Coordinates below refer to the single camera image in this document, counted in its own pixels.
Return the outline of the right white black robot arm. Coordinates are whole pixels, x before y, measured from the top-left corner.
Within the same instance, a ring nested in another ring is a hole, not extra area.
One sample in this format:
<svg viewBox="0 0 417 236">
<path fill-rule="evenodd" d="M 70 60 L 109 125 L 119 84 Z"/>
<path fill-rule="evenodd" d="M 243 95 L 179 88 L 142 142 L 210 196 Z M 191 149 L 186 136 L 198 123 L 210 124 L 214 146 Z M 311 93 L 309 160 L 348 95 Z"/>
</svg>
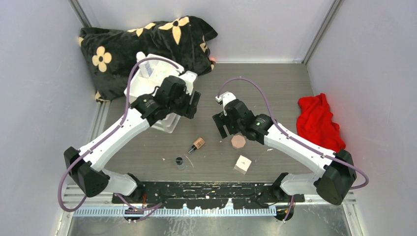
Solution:
<svg viewBox="0 0 417 236">
<path fill-rule="evenodd" d="M 317 194 L 333 205 L 340 205 L 357 175 L 349 152 L 334 152 L 289 131 L 266 114 L 254 115 L 233 94 L 215 98 L 223 110 L 213 115 L 222 138 L 240 133 L 248 140 L 279 150 L 311 170 L 310 174 L 281 173 L 271 187 L 279 202 L 291 196 Z"/>
</svg>

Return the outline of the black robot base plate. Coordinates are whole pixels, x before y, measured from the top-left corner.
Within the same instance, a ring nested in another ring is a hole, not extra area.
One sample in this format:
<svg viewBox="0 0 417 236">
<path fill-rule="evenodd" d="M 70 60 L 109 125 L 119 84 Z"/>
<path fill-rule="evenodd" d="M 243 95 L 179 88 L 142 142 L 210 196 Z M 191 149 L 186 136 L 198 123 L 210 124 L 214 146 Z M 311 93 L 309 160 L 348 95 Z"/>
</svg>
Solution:
<svg viewBox="0 0 417 236">
<path fill-rule="evenodd" d="M 289 203 L 288 195 L 278 197 L 272 183 L 263 182 L 143 182 L 143 196 L 137 203 L 147 207 L 168 199 L 246 198 L 257 204 Z"/>
</svg>

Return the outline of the white plastic bottle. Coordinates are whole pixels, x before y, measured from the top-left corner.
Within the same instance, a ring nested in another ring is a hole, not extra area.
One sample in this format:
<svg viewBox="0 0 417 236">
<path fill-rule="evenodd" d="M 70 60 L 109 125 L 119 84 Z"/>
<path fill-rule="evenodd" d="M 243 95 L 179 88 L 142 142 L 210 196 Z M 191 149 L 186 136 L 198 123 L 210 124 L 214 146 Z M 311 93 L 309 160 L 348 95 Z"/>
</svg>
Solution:
<svg viewBox="0 0 417 236">
<path fill-rule="evenodd" d="M 148 59 L 148 58 L 150 58 L 150 56 L 145 55 L 145 53 L 143 53 L 143 52 L 138 52 L 136 54 L 137 62 L 139 62 L 143 59 Z M 139 70 L 140 70 L 141 76 L 146 78 L 146 79 L 149 79 L 151 77 L 153 71 L 154 71 L 153 67 L 154 67 L 154 65 L 153 65 L 153 62 L 151 60 L 147 60 L 147 61 L 142 62 L 139 65 Z"/>
</svg>

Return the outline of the white plastic drawer organizer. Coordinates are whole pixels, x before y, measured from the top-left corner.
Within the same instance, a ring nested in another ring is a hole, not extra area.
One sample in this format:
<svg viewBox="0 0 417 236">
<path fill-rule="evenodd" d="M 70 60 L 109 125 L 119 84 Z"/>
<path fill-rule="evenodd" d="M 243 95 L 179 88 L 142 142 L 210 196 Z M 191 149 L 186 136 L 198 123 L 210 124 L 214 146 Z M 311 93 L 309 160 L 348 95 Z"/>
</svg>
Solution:
<svg viewBox="0 0 417 236">
<path fill-rule="evenodd" d="M 151 93 L 156 86 L 160 86 L 163 82 L 163 79 L 173 75 L 178 76 L 181 72 L 184 71 L 184 68 L 167 58 L 158 56 L 155 54 L 148 54 L 154 65 L 154 71 L 149 79 L 146 79 L 141 76 L 140 70 L 138 69 L 130 82 L 130 90 L 124 91 L 125 95 L 129 97 L 129 103 L 133 103 L 140 95 Z"/>
</svg>

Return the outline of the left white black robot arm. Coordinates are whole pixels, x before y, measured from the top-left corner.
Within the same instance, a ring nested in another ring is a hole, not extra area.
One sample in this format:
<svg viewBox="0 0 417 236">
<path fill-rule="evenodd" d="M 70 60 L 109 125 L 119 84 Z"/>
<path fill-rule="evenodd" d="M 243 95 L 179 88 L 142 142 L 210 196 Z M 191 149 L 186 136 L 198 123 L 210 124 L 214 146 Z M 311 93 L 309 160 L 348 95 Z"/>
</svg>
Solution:
<svg viewBox="0 0 417 236">
<path fill-rule="evenodd" d="M 143 188 L 132 174 L 119 174 L 104 167 L 123 146 L 169 114 L 194 117 L 200 93 L 194 91 L 195 73 L 170 75 L 160 84 L 135 82 L 140 93 L 128 101 L 125 114 L 95 140 L 79 149 L 69 147 L 64 158 L 69 175 L 87 197 L 102 192 L 124 195 L 132 203 L 143 198 Z"/>
</svg>

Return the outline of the tan foundation bottle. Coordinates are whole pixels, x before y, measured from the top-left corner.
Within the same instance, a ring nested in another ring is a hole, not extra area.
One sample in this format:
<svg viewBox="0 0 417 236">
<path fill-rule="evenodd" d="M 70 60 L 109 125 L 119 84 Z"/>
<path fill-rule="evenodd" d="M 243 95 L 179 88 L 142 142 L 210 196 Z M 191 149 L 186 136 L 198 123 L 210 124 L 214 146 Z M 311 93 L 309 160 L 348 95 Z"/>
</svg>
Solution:
<svg viewBox="0 0 417 236">
<path fill-rule="evenodd" d="M 205 143 L 206 143 L 205 140 L 202 137 L 199 137 L 191 145 L 191 147 L 188 151 L 188 154 L 192 154 L 194 151 L 200 149 Z"/>
</svg>

